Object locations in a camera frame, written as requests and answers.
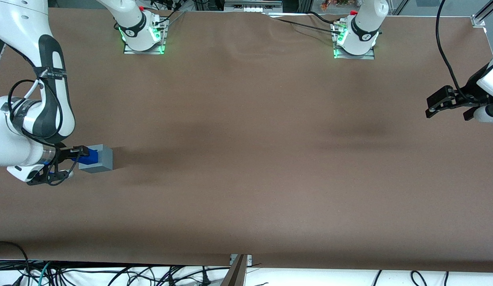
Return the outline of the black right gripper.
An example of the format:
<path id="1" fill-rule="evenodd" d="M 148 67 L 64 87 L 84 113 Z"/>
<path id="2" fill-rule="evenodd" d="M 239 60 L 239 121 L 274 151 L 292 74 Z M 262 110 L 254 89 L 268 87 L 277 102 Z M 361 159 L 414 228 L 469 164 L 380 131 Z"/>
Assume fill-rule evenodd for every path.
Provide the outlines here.
<path id="1" fill-rule="evenodd" d="M 80 157 L 88 157 L 89 149 L 87 146 L 79 145 L 72 147 L 67 147 L 66 145 L 54 145 L 56 149 L 56 154 L 52 159 L 52 163 L 59 164 L 66 160 L 72 160 L 78 162 Z"/>

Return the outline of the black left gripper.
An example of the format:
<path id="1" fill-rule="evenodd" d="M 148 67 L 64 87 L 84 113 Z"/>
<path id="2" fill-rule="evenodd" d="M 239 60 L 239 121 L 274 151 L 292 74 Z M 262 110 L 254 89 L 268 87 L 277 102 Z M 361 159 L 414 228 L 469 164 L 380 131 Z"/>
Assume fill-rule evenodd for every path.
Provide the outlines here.
<path id="1" fill-rule="evenodd" d="M 447 109 L 468 108 L 463 112 L 465 121 L 474 118 L 474 112 L 488 103 L 488 95 L 480 89 L 454 89 L 445 85 L 427 98 L 426 118 Z"/>

